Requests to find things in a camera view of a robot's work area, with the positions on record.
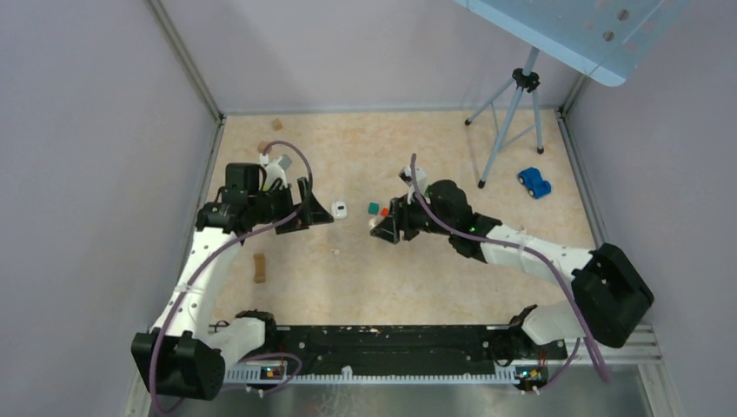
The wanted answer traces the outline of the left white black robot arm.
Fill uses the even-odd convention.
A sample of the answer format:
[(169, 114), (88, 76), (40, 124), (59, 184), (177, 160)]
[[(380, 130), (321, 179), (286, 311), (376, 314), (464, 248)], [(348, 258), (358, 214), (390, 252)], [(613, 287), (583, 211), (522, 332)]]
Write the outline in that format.
[(330, 224), (313, 196), (313, 176), (298, 178), (294, 203), (286, 170), (276, 162), (230, 163), (216, 198), (198, 211), (185, 267), (151, 329), (131, 342), (137, 369), (153, 397), (212, 400), (227, 370), (248, 354), (268, 359), (278, 349), (272, 314), (247, 313), (225, 329), (210, 324), (231, 262), (247, 239)]

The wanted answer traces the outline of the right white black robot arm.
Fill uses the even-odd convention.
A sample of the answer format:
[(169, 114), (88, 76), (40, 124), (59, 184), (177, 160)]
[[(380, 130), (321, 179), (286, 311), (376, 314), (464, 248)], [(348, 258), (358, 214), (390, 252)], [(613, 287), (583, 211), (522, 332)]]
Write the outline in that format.
[(546, 242), (475, 212), (451, 180), (427, 195), (396, 197), (371, 236), (396, 244), (421, 233), (445, 235), (459, 254), (485, 264), (517, 268), (561, 287), (559, 303), (530, 307), (512, 319), (512, 351), (532, 358), (545, 344), (582, 338), (621, 348), (654, 304), (654, 293), (624, 251), (611, 243), (572, 248)]

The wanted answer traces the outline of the white earbud charging case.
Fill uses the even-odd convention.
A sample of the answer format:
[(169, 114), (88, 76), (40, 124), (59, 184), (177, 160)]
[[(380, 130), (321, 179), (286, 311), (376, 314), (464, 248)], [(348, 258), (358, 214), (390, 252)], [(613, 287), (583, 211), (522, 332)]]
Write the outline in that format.
[(331, 204), (331, 213), (336, 220), (344, 220), (348, 217), (347, 204), (342, 201), (336, 201)]

